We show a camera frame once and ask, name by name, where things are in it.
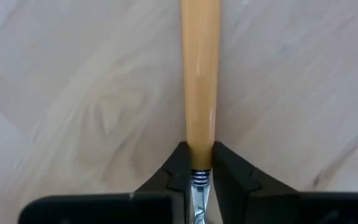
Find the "orange handled metal utensil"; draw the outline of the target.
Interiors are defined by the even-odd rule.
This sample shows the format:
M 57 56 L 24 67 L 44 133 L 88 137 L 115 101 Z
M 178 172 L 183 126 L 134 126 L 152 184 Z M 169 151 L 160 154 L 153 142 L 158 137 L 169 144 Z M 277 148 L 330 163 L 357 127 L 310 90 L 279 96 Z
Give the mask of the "orange handled metal utensil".
M 206 224 L 215 142 L 221 0 L 181 0 L 186 142 L 190 148 L 192 224 Z

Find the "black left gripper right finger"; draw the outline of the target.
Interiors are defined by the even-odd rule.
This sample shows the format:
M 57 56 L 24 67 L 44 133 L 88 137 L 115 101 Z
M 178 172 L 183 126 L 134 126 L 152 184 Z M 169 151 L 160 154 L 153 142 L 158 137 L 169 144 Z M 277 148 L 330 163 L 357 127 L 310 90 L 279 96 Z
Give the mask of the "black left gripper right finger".
M 221 142 L 213 182 L 224 224 L 358 224 L 358 192 L 301 192 Z

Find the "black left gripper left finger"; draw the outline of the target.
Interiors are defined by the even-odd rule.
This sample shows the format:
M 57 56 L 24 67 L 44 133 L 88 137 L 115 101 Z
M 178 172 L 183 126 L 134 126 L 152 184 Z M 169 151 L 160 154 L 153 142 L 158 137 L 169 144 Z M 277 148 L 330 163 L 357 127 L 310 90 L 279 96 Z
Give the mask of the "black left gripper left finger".
M 27 204 L 18 224 L 189 224 L 190 157 L 181 142 L 137 190 L 52 195 Z

